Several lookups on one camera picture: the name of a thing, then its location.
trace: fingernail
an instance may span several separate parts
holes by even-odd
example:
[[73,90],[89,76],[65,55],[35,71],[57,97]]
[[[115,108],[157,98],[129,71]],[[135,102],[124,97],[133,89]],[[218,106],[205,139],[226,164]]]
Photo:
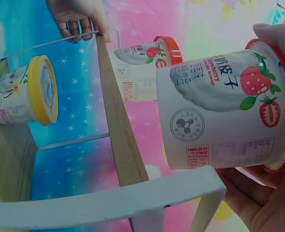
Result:
[[107,42],[107,43],[111,43],[113,40],[112,40],[112,36],[111,36],[111,34],[109,33],[109,34],[107,34],[107,35],[105,35],[105,41]]
[[267,23],[257,23],[257,24],[254,24],[253,27],[255,28],[266,28],[266,27],[269,27],[271,26],[270,24],[267,24]]

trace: colorful background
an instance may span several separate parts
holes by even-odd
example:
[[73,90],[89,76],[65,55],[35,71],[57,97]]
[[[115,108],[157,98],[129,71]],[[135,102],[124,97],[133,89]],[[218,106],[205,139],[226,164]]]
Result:
[[[254,38],[254,23],[285,23],[285,0],[104,0],[111,27],[121,34],[121,45],[143,44],[157,35],[172,36],[184,60],[242,50]],[[0,57],[60,38],[43,0],[0,0]],[[116,43],[109,50],[117,48]],[[55,69],[59,92],[59,119],[42,127],[30,124],[39,147],[107,133],[94,40],[59,42],[9,59],[12,70],[46,54]],[[160,130],[157,102],[126,105],[150,179],[169,170]],[[118,188],[109,138],[39,151],[31,199],[51,199]],[[189,228],[198,201],[167,209],[167,232]],[[128,220],[75,232],[129,232]],[[241,220],[221,204],[208,232],[246,232]]]

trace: finger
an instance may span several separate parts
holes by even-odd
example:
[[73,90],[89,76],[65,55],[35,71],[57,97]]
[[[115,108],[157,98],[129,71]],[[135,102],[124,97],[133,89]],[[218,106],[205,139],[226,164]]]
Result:
[[285,24],[255,24],[253,30],[260,40],[278,46],[285,54]]
[[107,17],[105,15],[105,11],[103,7],[100,7],[99,9],[95,10],[91,16],[92,22],[99,30],[99,33],[101,33],[105,37],[105,41],[107,43],[112,42],[110,27],[108,24]]
[[220,175],[220,178],[227,188],[224,201],[250,229],[254,217],[261,210],[261,206],[240,192],[224,176]]
[[91,18],[92,22],[98,27],[99,32],[105,37],[106,42],[112,42],[110,27],[102,1],[98,1],[95,6],[92,4],[92,1],[87,0],[83,1],[84,4],[74,4],[72,0],[69,0],[69,3],[78,12]]
[[243,167],[242,169],[250,175],[254,176],[264,185],[267,185],[272,188],[277,188],[281,184],[282,178],[284,176],[284,173],[267,173],[262,168],[262,166]]
[[[82,28],[82,33],[88,33],[88,32],[92,32],[92,26],[91,26],[91,23],[90,23],[90,18],[86,17],[86,18],[83,18],[80,20],[80,25],[81,25],[81,28]],[[88,41],[92,38],[92,35],[89,34],[89,35],[84,35],[82,37],[82,39],[84,41]]]
[[66,38],[66,37],[70,37],[71,34],[69,32],[69,30],[67,29],[67,23],[58,23],[57,24],[57,27],[59,28],[60,30],[60,34],[63,38]]
[[[69,31],[72,35],[79,35],[80,34],[78,21],[73,21],[73,22],[69,21],[68,26],[69,26]],[[80,40],[82,40],[82,36],[77,36],[74,38],[74,43],[77,43]]]
[[260,206],[264,206],[274,189],[262,186],[235,168],[221,169],[217,172],[229,180],[242,194],[252,199]]

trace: white metal frame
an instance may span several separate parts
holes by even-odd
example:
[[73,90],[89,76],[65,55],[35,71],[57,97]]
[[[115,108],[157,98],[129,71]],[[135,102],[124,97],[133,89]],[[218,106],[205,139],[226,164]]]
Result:
[[0,203],[0,228],[60,229],[131,218],[135,232],[163,232],[165,208],[202,197],[189,231],[204,232],[225,191],[215,170],[205,166],[102,192]]

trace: wooden stick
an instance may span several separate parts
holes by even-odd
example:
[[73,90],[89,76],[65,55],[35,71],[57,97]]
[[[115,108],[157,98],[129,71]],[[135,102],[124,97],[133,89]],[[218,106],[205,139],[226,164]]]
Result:
[[115,78],[105,40],[97,36],[105,112],[120,186],[149,180]]

